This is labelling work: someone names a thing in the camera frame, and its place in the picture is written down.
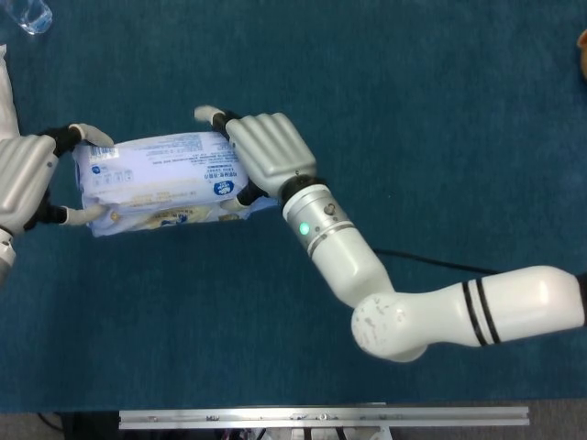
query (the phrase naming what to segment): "barcode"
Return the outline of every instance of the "barcode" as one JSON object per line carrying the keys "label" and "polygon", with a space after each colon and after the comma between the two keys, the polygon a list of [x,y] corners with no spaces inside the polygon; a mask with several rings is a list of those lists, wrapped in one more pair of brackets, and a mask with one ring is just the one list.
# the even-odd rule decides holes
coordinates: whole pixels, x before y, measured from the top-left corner
{"label": "barcode", "polygon": [[90,147],[90,161],[116,159],[118,157],[118,148]]}

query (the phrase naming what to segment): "green indicator light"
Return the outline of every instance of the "green indicator light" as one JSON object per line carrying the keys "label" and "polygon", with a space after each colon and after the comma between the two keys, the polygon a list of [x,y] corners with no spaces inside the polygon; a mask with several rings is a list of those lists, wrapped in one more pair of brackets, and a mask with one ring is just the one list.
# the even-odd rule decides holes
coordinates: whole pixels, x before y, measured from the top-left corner
{"label": "green indicator light", "polygon": [[307,236],[310,232],[310,225],[306,222],[300,223],[300,234]]}

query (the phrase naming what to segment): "white robotic arm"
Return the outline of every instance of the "white robotic arm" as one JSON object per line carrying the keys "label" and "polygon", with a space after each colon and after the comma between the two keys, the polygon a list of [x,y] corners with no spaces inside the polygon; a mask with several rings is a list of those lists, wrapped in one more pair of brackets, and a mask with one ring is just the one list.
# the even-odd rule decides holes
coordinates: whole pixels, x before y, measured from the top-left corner
{"label": "white robotic arm", "polygon": [[86,124],[0,141],[0,287],[16,258],[13,237],[37,222],[67,224],[80,216],[76,210],[52,206],[48,186],[59,157],[82,140],[114,146],[108,135]]}
{"label": "white robotic arm", "polygon": [[316,160],[285,115],[239,118],[211,106],[195,117],[223,133],[251,183],[227,207],[281,199],[283,218],[337,297],[354,308],[351,326],[367,353],[398,362],[428,345],[498,344],[585,324],[587,280],[551,267],[492,275],[420,294],[396,292],[387,271],[316,177]]}

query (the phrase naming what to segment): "dark floor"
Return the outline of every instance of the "dark floor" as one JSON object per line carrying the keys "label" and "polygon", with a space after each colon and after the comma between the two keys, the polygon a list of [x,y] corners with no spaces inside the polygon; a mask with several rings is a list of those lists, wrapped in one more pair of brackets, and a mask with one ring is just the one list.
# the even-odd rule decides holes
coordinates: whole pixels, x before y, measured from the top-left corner
{"label": "dark floor", "polygon": [[[393,440],[582,440],[587,438],[587,400],[510,401],[500,405],[529,406],[528,427],[405,428],[393,430]],[[53,416],[48,416],[59,423]],[[58,440],[62,434],[43,424],[36,414],[0,415],[0,438]]]}

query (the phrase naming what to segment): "silver metal ring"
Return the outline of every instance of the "silver metal ring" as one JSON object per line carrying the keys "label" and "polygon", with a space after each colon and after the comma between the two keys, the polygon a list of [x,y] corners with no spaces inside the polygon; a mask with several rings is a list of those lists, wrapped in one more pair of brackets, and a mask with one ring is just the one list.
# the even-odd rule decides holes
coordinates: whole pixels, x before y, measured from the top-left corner
{"label": "silver metal ring", "polygon": [[333,228],[328,229],[324,234],[321,234],[318,238],[316,238],[312,242],[312,244],[308,248],[308,255],[310,256],[310,258],[314,254],[314,251],[316,250],[318,245],[320,243],[322,243],[324,240],[326,240],[328,238],[328,236],[331,236],[332,234],[334,234],[338,231],[342,231],[343,229],[348,229],[350,227],[355,227],[355,226],[351,222],[348,222],[348,223],[344,223],[343,225],[336,225]]}

